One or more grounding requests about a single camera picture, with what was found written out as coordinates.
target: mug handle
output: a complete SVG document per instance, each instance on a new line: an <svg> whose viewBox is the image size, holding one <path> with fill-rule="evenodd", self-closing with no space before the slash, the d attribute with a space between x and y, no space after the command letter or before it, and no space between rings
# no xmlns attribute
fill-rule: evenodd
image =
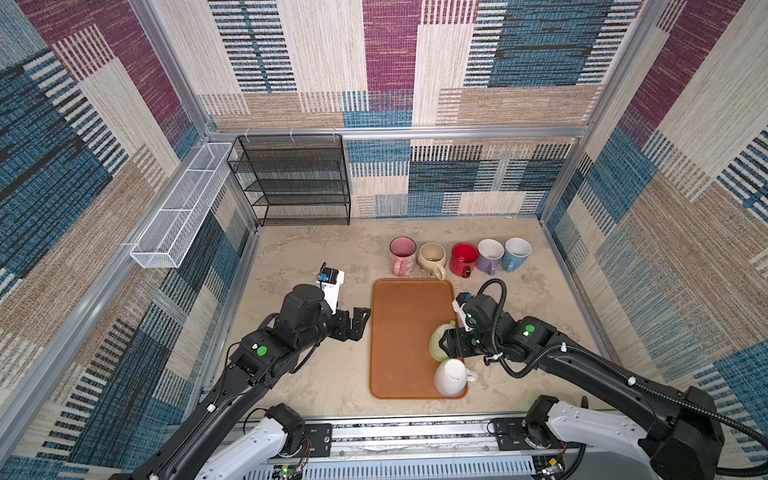
<svg viewBox="0 0 768 480"><path fill-rule="evenodd" d="M439 263L435 269L435 277L437 277L437 280L445 280L445 267Z"/></svg>

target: white wire basket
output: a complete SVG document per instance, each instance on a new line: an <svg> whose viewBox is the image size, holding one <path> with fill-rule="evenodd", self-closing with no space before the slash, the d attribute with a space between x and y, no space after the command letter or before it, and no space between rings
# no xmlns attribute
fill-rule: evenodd
<svg viewBox="0 0 768 480"><path fill-rule="evenodd" d="M131 248L142 268L178 268L237 160L230 143L205 144Z"/></svg>

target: black mesh shelf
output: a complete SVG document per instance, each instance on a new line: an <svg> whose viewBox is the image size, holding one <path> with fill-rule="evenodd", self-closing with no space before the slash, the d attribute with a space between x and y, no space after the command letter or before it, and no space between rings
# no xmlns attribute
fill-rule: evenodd
<svg viewBox="0 0 768 480"><path fill-rule="evenodd" d="M262 225L349 225L339 135L241 136L235 151L230 169Z"/></svg>

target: brown tray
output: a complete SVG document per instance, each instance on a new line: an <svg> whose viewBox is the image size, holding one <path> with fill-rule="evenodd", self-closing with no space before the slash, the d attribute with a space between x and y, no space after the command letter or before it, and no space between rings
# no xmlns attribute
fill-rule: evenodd
<svg viewBox="0 0 768 480"><path fill-rule="evenodd" d="M435 388L440 363L429 337L456 320L450 283L385 278L373 284L371 393L380 399L447 399ZM466 395L466 389L459 397Z"/></svg>

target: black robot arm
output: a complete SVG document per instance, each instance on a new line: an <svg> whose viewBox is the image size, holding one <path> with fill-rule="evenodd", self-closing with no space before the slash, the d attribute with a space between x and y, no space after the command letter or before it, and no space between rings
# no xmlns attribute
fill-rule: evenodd
<svg viewBox="0 0 768 480"><path fill-rule="evenodd" d="M297 285L283 300L280 313L268 316L240 341L216 385L155 455L131 474L111 480L181 480L194 478L232 427L289 372L296 371L302 352L325 338L359 340L371 310L355 308L354 316L332 313L323 292ZM301 438L289 435L283 454L295 452Z"/></svg>
<svg viewBox="0 0 768 480"><path fill-rule="evenodd" d="M502 287L501 304L482 292L491 283ZM636 375L585 349L554 326L526 316L515 321L503 311L506 287L493 279L477 296L460 294L456 301L471 330L447 330L440 346L452 358L483 355L486 365L501 363L515 378L533 369L559 376L598 397L642 427L647 436L638 445L650 466L665 480L711 480L715 474L749 477L765 475L768 465L718 468L724 437L720 423L766 444L760 433L717 414L704 391L685 392ZM507 361L525 366L514 371Z"/></svg>

